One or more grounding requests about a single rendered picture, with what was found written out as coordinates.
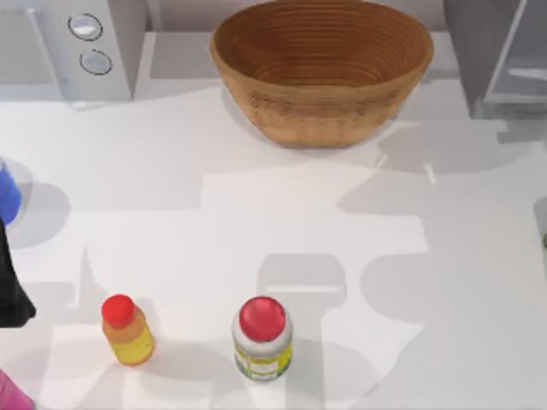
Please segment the brown woven basket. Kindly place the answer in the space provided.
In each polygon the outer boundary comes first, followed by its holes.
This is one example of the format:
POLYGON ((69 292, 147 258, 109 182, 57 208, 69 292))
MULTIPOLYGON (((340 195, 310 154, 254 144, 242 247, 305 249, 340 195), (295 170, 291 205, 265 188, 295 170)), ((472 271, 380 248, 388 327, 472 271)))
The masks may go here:
POLYGON ((414 17, 367 0, 269 0, 227 17, 209 43, 234 102, 283 145, 358 144, 402 106, 434 54, 414 17))

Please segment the white bottle with red cap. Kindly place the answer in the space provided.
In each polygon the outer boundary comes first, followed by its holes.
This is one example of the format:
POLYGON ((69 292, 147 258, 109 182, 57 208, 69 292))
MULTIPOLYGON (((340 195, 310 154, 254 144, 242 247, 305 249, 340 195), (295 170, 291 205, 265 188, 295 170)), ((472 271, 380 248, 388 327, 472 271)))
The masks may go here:
POLYGON ((255 382, 273 381, 292 360, 293 323, 284 306, 271 296, 247 300, 232 320, 234 359, 255 382))

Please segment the yellow bottle with red cap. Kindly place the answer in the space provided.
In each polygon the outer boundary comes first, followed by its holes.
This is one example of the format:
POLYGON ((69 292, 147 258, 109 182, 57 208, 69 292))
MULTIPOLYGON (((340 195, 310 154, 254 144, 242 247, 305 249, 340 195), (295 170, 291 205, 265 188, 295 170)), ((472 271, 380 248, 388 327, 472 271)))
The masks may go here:
POLYGON ((101 306, 103 334, 115 358, 124 366, 138 366, 153 354, 155 343, 144 312, 123 294, 106 299, 101 306))

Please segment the round microwave knob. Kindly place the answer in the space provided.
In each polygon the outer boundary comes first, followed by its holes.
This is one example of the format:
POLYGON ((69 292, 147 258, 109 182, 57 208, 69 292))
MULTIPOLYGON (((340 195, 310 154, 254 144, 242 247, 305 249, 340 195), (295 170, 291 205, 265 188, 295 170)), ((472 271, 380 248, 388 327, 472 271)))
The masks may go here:
POLYGON ((68 30, 77 39, 92 42, 102 36, 103 25, 94 15, 80 14, 68 18, 68 30))
POLYGON ((113 63, 111 58, 100 50, 88 50, 79 56, 80 66, 89 74, 104 76, 108 74, 113 63))

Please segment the pale microwave oven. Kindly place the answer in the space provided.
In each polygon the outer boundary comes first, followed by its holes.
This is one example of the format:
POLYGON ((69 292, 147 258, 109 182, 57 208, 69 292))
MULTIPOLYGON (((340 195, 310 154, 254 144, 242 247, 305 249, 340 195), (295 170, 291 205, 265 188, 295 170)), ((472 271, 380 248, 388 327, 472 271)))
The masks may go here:
POLYGON ((0 0, 0 102, 118 102, 132 99, 149 22, 147 0, 0 0), (77 39, 68 18, 91 14, 95 41, 77 39), (87 73, 79 56, 100 50, 113 63, 87 73))

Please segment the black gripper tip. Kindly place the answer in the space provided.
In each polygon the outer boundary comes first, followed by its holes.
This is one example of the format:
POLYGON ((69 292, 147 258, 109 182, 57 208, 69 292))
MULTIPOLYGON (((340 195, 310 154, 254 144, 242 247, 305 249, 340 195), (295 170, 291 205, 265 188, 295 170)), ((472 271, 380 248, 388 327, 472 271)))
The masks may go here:
POLYGON ((0 218, 0 329, 21 328, 37 310, 17 278, 6 234, 0 218))

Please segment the pink bottle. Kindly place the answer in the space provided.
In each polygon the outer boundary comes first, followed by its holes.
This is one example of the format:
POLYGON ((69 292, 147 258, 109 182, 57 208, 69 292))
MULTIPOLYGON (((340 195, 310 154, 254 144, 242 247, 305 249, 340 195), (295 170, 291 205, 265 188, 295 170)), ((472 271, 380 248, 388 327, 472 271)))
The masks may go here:
POLYGON ((0 370, 0 410, 35 410, 34 402, 0 370))

